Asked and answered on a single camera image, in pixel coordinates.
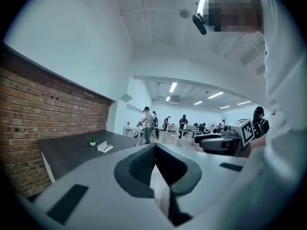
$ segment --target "white card holder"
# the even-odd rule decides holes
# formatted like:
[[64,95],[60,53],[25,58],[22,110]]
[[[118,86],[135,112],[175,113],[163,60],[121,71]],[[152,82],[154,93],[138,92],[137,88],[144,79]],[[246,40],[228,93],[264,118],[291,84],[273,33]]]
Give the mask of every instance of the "white card holder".
[[106,153],[107,151],[110,151],[113,148],[112,145],[107,145],[106,141],[100,145],[97,146],[97,150],[101,151],[103,153]]

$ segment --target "small potted plant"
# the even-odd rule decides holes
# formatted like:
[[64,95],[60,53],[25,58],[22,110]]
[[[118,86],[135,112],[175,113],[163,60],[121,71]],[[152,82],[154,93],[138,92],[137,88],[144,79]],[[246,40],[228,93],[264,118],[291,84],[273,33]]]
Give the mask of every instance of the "small potted plant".
[[94,146],[94,145],[96,145],[96,142],[98,140],[97,139],[88,139],[87,141],[90,143],[91,146]]

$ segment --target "white ceiling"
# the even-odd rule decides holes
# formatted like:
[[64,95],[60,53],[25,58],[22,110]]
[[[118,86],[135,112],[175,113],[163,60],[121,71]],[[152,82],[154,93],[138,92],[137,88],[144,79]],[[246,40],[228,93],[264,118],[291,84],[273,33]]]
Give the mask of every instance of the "white ceiling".
[[229,105],[230,108],[234,108],[238,107],[238,103],[249,101],[226,93],[223,93],[212,99],[208,99],[209,96],[212,96],[219,91],[198,86],[178,84],[175,90],[170,93],[169,89],[172,85],[170,82],[148,81],[146,84],[153,100],[165,101],[166,98],[170,96],[170,104],[176,103],[180,105],[193,106],[194,103],[202,101],[202,103],[197,105],[198,107],[221,111],[223,109],[220,109],[220,107]]
[[260,33],[225,36],[210,33],[202,36],[192,18],[183,19],[178,10],[192,14],[199,0],[117,0],[135,49],[166,43],[185,47],[187,51],[205,50],[247,68],[254,76],[263,77],[264,40]]

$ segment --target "floor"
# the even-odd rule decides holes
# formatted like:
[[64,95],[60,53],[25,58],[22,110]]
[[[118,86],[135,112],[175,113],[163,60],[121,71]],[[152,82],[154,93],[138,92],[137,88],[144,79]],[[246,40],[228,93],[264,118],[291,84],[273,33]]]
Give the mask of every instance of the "floor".
[[[202,152],[202,149],[200,148],[199,144],[194,143],[192,134],[185,135],[180,145],[180,142],[178,141],[178,136],[175,132],[168,131],[167,134],[164,134],[164,132],[160,130],[159,139],[156,140],[151,137],[151,142],[174,145],[178,147],[178,149],[191,149],[194,151]],[[154,190],[154,197],[157,205],[165,214],[165,216],[168,216],[170,190],[161,173],[159,172],[157,166],[154,167],[152,172],[150,188]]]

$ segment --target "red brick wall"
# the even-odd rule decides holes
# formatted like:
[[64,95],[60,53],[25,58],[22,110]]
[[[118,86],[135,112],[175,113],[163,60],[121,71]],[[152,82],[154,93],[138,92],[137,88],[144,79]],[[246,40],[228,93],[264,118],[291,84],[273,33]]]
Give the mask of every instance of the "red brick wall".
[[110,100],[2,50],[0,162],[16,192],[31,196],[51,183],[38,138],[106,129]]

